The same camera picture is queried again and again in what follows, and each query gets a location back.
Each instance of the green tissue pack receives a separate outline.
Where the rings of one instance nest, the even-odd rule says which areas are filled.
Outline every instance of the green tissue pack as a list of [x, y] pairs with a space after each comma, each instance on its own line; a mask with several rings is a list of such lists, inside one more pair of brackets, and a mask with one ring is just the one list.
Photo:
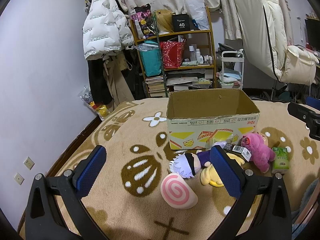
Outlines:
[[289, 158], [287, 149], [273, 147], [272, 150], [276, 153], [276, 158], [271, 163], [271, 173], [287, 173], [287, 171], [289, 170]]

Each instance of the blue gripper pad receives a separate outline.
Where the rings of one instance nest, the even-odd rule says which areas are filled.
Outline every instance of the blue gripper pad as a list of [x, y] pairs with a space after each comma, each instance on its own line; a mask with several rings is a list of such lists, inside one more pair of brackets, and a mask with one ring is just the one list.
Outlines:
[[220, 146], [211, 148], [210, 162], [216, 169], [229, 195], [238, 199], [245, 182], [242, 168], [235, 160], [231, 160]]
[[72, 178], [72, 183], [76, 188], [78, 198], [85, 197], [89, 194], [106, 160], [107, 152], [105, 147], [97, 145], [85, 160], [79, 162]]

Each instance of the computer screen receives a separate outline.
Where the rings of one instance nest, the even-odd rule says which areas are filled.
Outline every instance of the computer screen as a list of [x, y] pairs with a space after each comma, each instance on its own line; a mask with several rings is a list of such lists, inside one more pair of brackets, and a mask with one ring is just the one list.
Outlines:
[[320, 21], [315, 19], [306, 19], [309, 45], [320, 50]]

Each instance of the pink swirl pattern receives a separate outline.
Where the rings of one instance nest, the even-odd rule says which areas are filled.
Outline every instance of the pink swirl pattern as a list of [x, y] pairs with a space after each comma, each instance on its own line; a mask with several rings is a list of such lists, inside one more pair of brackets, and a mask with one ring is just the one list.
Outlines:
[[[189, 192], [189, 189], [181, 181], [176, 180], [177, 178], [178, 178], [177, 175], [171, 175], [166, 177], [162, 184], [162, 191], [168, 202], [174, 205], [183, 205], [189, 200], [190, 192]], [[185, 192], [186, 195], [182, 200], [178, 201], [176, 199], [172, 199], [171, 196], [169, 196], [167, 190], [176, 199], [181, 198], [183, 195], [183, 192]]]

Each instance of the metal screw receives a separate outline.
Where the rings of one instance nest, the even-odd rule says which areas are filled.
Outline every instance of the metal screw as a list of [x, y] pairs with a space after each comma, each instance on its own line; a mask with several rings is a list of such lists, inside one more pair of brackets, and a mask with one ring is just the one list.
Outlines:
[[277, 178], [277, 179], [282, 179], [282, 175], [277, 172], [277, 173], [276, 173], [276, 178]]
[[248, 176], [252, 176], [253, 175], [253, 171], [250, 169], [245, 170], [245, 174], [247, 174]]
[[69, 177], [72, 174], [72, 170], [66, 170], [64, 171], [63, 175], [66, 177]]
[[36, 180], [39, 180], [39, 179], [41, 179], [41, 178], [42, 178], [42, 174], [40, 174], [40, 173], [35, 176], [35, 179], [36, 179]]

